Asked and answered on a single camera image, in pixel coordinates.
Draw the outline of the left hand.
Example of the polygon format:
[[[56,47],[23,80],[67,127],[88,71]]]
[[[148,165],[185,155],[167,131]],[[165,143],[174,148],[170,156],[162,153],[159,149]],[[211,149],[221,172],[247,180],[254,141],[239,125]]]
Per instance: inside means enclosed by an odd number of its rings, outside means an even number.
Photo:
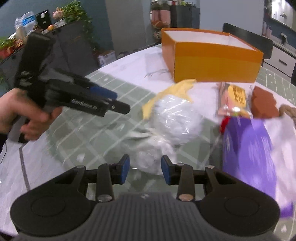
[[[36,141],[61,113],[61,106],[50,114],[43,111],[27,97],[24,90],[14,88],[1,97],[1,134],[10,132],[13,120],[19,115],[30,120],[21,127],[21,133],[26,140]]]

